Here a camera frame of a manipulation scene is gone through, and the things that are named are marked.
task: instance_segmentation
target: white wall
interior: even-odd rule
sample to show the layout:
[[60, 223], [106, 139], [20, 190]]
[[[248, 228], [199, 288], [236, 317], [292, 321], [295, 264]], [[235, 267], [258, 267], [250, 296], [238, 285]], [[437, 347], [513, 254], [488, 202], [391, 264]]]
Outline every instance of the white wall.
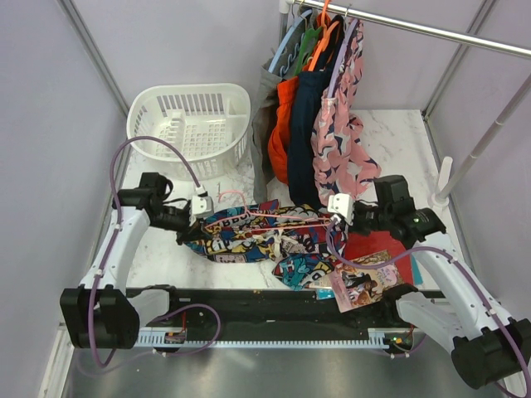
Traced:
[[86, 267], [124, 116], [55, 1], [0, 12], [0, 396], [35, 396]]
[[[531, 2], [500, 2], [483, 36], [530, 47]], [[531, 61], [472, 50], [432, 117], [443, 155], [460, 164], [531, 73]], [[481, 280], [518, 317], [531, 317], [531, 95], [454, 198]]]
[[[465, 31], [481, 0], [338, 0], [364, 11]], [[131, 103], [153, 85], [231, 82], [252, 95], [278, 45], [278, 0], [76, 0]], [[422, 109], [455, 44], [366, 24], [356, 106]]]

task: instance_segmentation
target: robotic arm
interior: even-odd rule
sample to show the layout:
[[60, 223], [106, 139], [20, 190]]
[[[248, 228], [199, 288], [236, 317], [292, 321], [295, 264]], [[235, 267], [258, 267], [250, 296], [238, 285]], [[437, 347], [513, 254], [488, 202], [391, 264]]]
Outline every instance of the robotic arm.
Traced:
[[[496, 314], [506, 326], [526, 363], [531, 357], [529, 320], [515, 321], [494, 300], [458, 255], [437, 215], [431, 209], [415, 208], [404, 177], [379, 178], [375, 187], [377, 206], [360, 201], [353, 203], [349, 195], [338, 194], [329, 198], [329, 211], [340, 214], [349, 224], [350, 231], [362, 235], [370, 231], [389, 231], [406, 249], [414, 248], [413, 255], [431, 274], [455, 310], [455, 316], [449, 314], [413, 286], [402, 285], [384, 292], [384, 299], [395, 316], [416, 325], [445, 348], [461, 378], [472, 388], [480, 388], [520, 371], [516, 356], [493, 315]], [[432, 248], [444, 253], [437, 253]], [[491, 309], [484, 306], [478, 290], [487, 298]]]
[[[168, 311], [167, 291], [149, 289], [128, 299], [125, 296], [125, 285], [134, 254], [150, 226], [177, 232], [178, 242], [202, 236], [198, 220], [213, 213], [212, 199], [200, 187], [184, 208], [167, 206], [164, 201], [172, 189], [173, 184], [166, 177], [156, 172], [145, 172], [138, 187], [118, 192], [123, 211], [121, 226], [117, 225], [118, 216], [114, 205], [102, 249], [89, 272], [78, 288], [65, 289], [61, 295], [61, 310], [75, 347], [90, 346], [87, 313], [90, 290], [96, 274], [101, 275], [94, 316], [98, 348], [132, 348], [137, 341], [139, 329]], [[112, 251], [108, 253], [105, 271], [102, 272], [99, 264], [109, 247], [114, 230], [119, 227], [121, 231]]]

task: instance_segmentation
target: plastic basket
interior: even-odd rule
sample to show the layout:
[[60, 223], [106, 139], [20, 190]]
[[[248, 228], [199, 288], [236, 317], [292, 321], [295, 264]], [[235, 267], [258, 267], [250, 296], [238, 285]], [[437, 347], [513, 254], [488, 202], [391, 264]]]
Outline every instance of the plastic basket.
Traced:
[[[250, 114], [249, 95], [239, 85], [161, 85], [136, 97], [127, 118], [127, 136], [161, 138], [181, 151], [199, 179], [213, 178], [240, 162]], [[132, 145], [157, 162], [158, 170], [191, 180], [181, 160], [163, 145], [148, 140]]]

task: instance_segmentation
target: red book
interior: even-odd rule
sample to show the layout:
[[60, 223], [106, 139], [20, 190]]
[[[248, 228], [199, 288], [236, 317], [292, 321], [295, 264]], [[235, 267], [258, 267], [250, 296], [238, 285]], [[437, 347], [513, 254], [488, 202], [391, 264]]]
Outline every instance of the red book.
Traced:
[[[353, 261], [365, 255], [371, 255], [382, 250], [387, 250], [392, 258], [400, 255], [406, 249], [398, 240], [391, 237], [389, 232], [372, 232], [369, 236], [348, 234], [344, 257]], [[407, 284], [413, 284], [412, 262], [409, 256], [395, 262], [398, 272]]]

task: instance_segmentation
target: marble table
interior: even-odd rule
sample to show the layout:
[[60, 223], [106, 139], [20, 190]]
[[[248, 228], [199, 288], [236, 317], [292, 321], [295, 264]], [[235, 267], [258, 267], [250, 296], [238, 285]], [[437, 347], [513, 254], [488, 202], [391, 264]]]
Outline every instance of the marble table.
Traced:
[[[365, 110], [357, 111], [364, 123], [362, 141], [369, 155], [382, 166], [382, 175], [402, 174], [409, 184], [417, 208], [428, 206], [428, 197], [436, 183], [437, 167], [424, 123], [418, 110]], [[136, 187], [142, 172], [162, 172], [142, 155], [132, 152], [123, 187]], [[182, 182], [171, 175], [175, 197], [190, 197], [192, 182]], [[216, 203], [218, 192], [239, 189], [245, 193], [247, 203], [252, 203], [253, 170], [247, 155], [228, 174], [206, 180], [205, 188], [214, 198], [215, 209], [240, 206], [238, 196], [226, 195]], [[268, 186], [269, 198], [280, 200], [281, 206], [289, 206], [286, 185], [276, 179]], [[375, 201], [372, 187], [362, 199]], [[460, 251], [450, 212], [446, 209], [442, 220]], [[273, 261], [253, 264], [218, 264], [195, 255], [188, 247], [177, 245], [175, 234], [169, 231], [149, 229], [142, 239], [129, 273], [128, 287], [144, 287], [150, 284], [171, 284], [177, 288], [197, 289], [287, 289], [271, 271]], [[437, 289], [431, 276], [420, 265], [424, 283], [420, 289]]]

